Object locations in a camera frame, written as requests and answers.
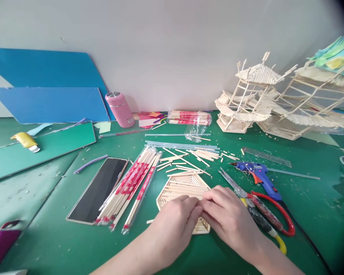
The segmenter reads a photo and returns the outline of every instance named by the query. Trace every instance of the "blue paper sheet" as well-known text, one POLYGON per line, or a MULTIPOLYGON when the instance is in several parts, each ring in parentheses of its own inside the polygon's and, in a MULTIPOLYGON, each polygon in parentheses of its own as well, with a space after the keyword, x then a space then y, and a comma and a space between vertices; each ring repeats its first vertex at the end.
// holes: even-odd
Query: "blue paper sheet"
POLYGON ((110 121, 98 88, 0 88, 0 101, 22 124, 110 121))
POLYGON ((87 53, 0 49, 0 75, 14 87, 98 87, 115 120, 104 98, 107 88, 87 53))

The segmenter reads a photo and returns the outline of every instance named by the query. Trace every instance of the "metal ruler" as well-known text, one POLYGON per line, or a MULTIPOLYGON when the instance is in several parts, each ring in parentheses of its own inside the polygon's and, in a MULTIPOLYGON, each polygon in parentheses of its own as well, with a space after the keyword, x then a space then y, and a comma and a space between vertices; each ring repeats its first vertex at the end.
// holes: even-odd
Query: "metal ruler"
POLYGON ((261 157, 263 159, 270 160, 272 162, 276 162, 276 163, 279 163, 281 165, 285 165, 287 167, 292 168, 292 164, 291 164, 291 162, 289 160, 282 159, 280 157, 275 157, 273 155, 268 155, 266 153, 263 153, 263 152, 260 152, 260 151, 257 151, 257 150, 254 150, 254 149, 248 148, 248 147, 242 147, 242 150, 245 153, 249 153, 251 155, 254 155, 254 156, 257 156, 257 157, 261 157))

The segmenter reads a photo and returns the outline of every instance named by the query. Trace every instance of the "yellow handle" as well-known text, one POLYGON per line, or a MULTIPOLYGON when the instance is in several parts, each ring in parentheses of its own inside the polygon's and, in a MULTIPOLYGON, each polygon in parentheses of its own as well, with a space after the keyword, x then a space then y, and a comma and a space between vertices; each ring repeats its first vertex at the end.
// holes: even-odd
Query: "yellow handle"
POLYGON ((246 208, 248 207, 247 205, 247 201, 246 201, 246 198, 241 198, 241 201, 243 202, 243 204, 246 206, 246 208))
POLYGON ((279 235, 276 235, 275 239, 276 239, 276 240, 278 241, 278 243, 279 243, 279 249, 280 249, 280 251, 281 251, 284 255, 286 255, 286 254, 287 254, 287 247, 286 247, 284 241, 282 240, 282 238, 279 237, 279 235))
POLYGON ((23 145, 24 148, 30 148, 34 145, 38 145, 28 133, 24 132, 15 134, 10 139, 16 139, 23 145))

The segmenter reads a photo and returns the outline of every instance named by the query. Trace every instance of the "hexagonal wooden base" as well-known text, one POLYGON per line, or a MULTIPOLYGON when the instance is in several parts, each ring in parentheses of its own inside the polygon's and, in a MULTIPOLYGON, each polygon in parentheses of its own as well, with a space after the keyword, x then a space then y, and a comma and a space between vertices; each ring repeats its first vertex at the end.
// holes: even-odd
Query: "hexagonal wooden base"
MULTIPOLYGON (((209 189, 210 187, 199 175, 184 176, 183 174, 179 174, 171 176, 157 198, 158 209, 161 210, 162 206, 168 201, 181 195, 189 195, 190 197, 197 197, 201 200, 204 192, 209 189)), ((209 232, 210 225, 204 219, 199 218, 192 234, 208 234, 209 232)))

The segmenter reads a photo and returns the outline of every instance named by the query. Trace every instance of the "ruler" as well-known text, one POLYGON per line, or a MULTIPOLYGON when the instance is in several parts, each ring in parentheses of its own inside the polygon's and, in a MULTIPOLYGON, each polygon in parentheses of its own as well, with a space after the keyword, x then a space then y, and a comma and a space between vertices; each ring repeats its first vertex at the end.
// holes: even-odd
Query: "ruler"
POLYGON ((303 175, 303 174, 297 174, 297 173, 292 173, 292 172, 287 172, 287 171, 283 171, 283 170, 277 170, 277 169, 273 169, 273 168, 269 168, 267 167, 268 171, 273 171, 273 172, 278 172, 278 173, 283 173, 283 174, 287 174, 287 175, 292 175, 292 176, 300 176, 303 178, 311 178, 313 180, 320 180, 321 178, 319 177, 314 177, 314 176, 308 176, 308 175, 303 175))
POLYGON ((257 150, 254 150, 254 149, 248 148, 248 147, 242 147, 242 150, 245 153, 249 153, 251 155, 254 155, 254 156, 257 156, 257 157, 261 157, 263 159, 270 160, 272 162, 276 162, 276 163, 279 163, 281 165, 285 165, 287 167, 292 168, 292 164, 291 164, 291 162, 289 160, 282 159, 280 157, 276 157, 276 156, 273 156, 273 155, 268 155, 266 153, 263 153, 263 152, 260 152, 260 151, 257 151, 257 150))

